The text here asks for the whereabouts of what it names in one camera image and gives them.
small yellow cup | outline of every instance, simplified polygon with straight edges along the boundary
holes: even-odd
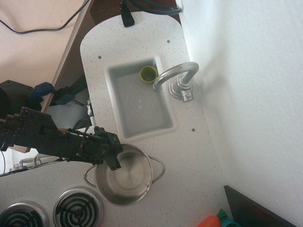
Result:
[[[141,80],[145,83],[151,84],[155,81],[158,76],[158,72],[155,67],[148,65],[144,66],[140,71]]]

faucet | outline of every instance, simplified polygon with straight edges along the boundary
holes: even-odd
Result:
[[[160,91],[162,84],[173,78],[169,83],[169,92],[177,99],[183,99],[183,102],[194,100],[193,80],[192,78],[198,72],[199,65],[196,62],[185,62],[166,70],[155,80],[153,84],[154,91]]]

cord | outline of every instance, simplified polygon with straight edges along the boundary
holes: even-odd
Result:
[[[2,150],[0,150],[0,151],[1,151],[1,153],[2,153],[3,161],[4,161],[4,170],[3,170],[3,173],[5,173],[5,157],[4,157],[3,151],[2,151]]]
[[[86,6],[86,4],[88,2],[89,2],[89,0],[86,0],[86,2],[83,3],[83,5],[65,22],[65,24],[59,28],[40,28],[40,29],[33,29],[33,30],[24,31],[24,32],[18,32],[18,31],[15,31],[14,29],[12,29],[7,24],[5,24],[2,20],[0,20],[0,22],[2,24],[4,24],[4,26],[7,27],[9,30],[11,30],[12,32],[19,34],[19,35],[24,35],[24,34],[28,34],[28,33],[32,33],[32,32],[56,32],[56,31],[60,31],[60,30],[64,29],[68,25],[68,23],[70,23],[70,21]]]
[[[133,6],[135,6],[136,8],[148,12],[148,13],[152,13],[152,14],[158,14],[158,15],[176,15],[179,14],[182,10],[179,7],[174,7],[174,6],[166,6],[166,5],[162,5],[156,2],[152,2],[150,0],[127,0],[129,3],[131,3]],[[136,1],[142,1],[145,2],[149,5],[158,7],[158,8],[162,8],[165,10],[157,10],[157,9],[149,9],[146,8],[144,6],[141,6],[140,4],[138,4]]]

countertop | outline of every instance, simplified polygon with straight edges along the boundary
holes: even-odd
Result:
[[[102,56],[102,60],[108,56],[107,62],[119,64],[156,54],[161,58],[163,70],[189,61],[182,28],[177,21],[141,12],[133,16],[136,25],[131,28],[124,28],[119,16],[102,22],[85,37],[81,46],[96,123],[113,133],[117,133],[117,127],[103,75],[107,63],[102,65],[98,56]],[[130,31],[134,40],[123,37],[124,31]],[[116,46],[106,45],[106,36]],[[102,227],[195,227],[220,208],[230,215],[223,173],[195,89],[194,95],[195,100],[189,103],[170,97],[178,121],[174,132],[132,142],[148,155],[160,158],[166,165],[166,172],[133,206],[117,207],[104,201]],[[152,165],[156,176],[161,167],[153,161]],[[83,174],[90,166],[62,162],[0,178],[0,213],[12,202],[36,201],[47,211],[50,227],[53,227],[56,200],[74,186],[89,187]],[[93,172],[89,174],[90,181],[93,175]]]
[[[105,67],[155,55],[160,56],[163,70],[190,61],[182,27],[176,20],[144,12],[132,15],[133,27],[124,28],[121,17],[113,17],[94,27],[80,48],[96,124],[116,134]],[[223,173],[195,89],[194,96],[189,103],[170,97],[178,122],[174,132],[132,142],[148,155],[163,160],[166,173],[133,206],[114,207],[105,202],[102,226],[197,226],[220,208],[230,213]],[[157,175],[160,167],[152,164]]]

green plastic object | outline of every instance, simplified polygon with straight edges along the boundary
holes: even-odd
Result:
[[[227,218],[227,214],[224,210],[220,209],[217,217],[220,220],[221,227],[241,227],[238,223]]]
[[[220,209],[220,210],[219,210],[219,213],[217,214],[217,217],[218,217],[218,218],[220,219],[220,221],[221,221],[221,220],[227,218],[227,214],[225,213],[224,210]]]
[[[140,71],[141,80],[147,84],[151,84],[155,81],[158,76],[158,71],[155,67],[148,65],[144,66]]]

